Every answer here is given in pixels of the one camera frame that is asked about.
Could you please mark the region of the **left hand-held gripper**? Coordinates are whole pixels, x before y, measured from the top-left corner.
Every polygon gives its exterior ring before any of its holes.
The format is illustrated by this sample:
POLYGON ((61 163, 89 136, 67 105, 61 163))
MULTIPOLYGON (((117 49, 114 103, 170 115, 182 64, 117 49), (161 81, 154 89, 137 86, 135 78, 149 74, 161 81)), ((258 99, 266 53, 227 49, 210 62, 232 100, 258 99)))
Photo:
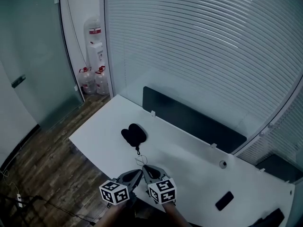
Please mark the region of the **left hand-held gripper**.
POLYGON ((115 206, 132 200, 135 197, 133 191, 139 185, 142 176, 141 169, 134 169, 105 181, 99 186, 102 199, 115 206))

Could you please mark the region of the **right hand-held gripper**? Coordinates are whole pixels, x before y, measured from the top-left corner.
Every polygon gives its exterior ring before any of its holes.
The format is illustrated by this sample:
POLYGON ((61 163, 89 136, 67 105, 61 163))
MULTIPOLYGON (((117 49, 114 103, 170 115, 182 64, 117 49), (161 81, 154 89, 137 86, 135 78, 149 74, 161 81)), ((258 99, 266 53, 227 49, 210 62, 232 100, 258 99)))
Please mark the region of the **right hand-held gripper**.
POLYGON ((142 166, 142 172, 147 184, 148 195, 156 204, 175 202, 177 198, 177 187, 173 178, 159 167, 152 165, 142 166))

